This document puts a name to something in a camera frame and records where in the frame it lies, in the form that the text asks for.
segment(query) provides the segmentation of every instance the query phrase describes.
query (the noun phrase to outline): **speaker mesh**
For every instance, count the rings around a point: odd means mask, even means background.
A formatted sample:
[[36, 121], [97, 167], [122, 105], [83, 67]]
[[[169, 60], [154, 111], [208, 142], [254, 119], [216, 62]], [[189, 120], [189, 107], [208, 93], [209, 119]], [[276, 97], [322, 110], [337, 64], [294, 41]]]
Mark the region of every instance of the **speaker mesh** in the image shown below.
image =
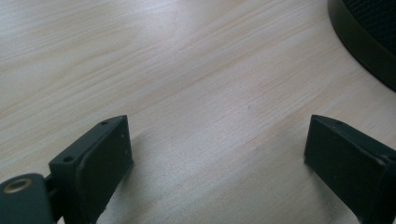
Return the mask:
[[361, 26], [396, 55], [396, 0], [344, 0]]

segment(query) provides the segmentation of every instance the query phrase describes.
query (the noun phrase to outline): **black round object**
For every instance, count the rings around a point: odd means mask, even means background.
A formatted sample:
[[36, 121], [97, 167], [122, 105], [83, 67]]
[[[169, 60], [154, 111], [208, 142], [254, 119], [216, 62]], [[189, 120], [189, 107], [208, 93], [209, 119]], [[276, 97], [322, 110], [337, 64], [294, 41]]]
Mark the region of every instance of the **black round object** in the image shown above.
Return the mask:
[[329, 0], [328, 7], [349, 52], [396, 91], [396, 0]]

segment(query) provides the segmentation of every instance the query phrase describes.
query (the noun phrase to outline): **table surface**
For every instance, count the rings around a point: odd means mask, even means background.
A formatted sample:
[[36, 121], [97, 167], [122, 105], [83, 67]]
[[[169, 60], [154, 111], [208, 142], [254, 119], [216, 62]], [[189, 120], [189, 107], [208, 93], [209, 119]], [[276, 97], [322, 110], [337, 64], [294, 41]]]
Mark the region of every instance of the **table surface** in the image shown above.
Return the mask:
[[303, 163], [311, 115], [396, 148], [396, 93], [326, 0], [2, 2], [1, 181], [124, 114], [135, 166], [98, 223], [358, 223]]

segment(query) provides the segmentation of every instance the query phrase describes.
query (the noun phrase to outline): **wooden table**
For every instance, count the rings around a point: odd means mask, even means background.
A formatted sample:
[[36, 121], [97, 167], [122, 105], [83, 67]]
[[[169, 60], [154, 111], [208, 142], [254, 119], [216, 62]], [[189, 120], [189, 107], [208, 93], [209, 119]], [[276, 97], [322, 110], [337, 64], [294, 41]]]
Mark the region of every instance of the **wooden table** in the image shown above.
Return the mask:
[[98, 223], [358, 223], [303, 163], [311, 115], [396, 148], [326, 0], [2, 1], [1, 181], [122, 114], [135, 167]]

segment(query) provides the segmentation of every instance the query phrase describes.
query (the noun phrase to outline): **light wood surface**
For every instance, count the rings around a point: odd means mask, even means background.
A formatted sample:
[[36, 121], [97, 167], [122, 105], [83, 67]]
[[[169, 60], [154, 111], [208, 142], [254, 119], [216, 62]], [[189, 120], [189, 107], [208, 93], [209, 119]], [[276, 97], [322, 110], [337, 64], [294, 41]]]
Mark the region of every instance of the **light wood surface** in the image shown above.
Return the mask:
[[312, 114], [396, 148], [396, 93], [326, 0], [0, 5], [0, 181], [129, 118], [135, 167], [98, 223], [358, 223], [303, 163]]

